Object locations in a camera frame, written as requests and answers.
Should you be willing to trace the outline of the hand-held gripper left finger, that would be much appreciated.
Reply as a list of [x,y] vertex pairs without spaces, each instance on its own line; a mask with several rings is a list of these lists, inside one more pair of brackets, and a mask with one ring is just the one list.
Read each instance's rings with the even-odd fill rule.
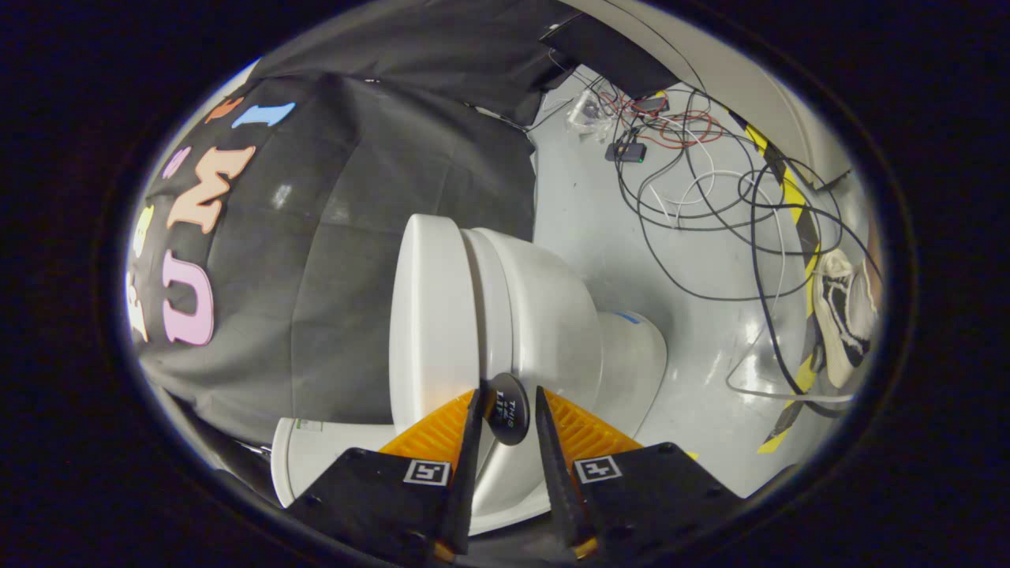
[[287,513],[386,563],[451,563],[468,547],[482,420],[482,391],[459,395],[381,450],[344,450]]

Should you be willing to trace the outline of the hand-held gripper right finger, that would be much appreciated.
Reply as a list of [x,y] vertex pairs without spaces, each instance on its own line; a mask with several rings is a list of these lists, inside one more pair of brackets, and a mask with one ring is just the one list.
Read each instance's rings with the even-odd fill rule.
[[556,532],[581,563],[653,563],[743,506],[674,443],[642,445],[542,387],[535,428]]

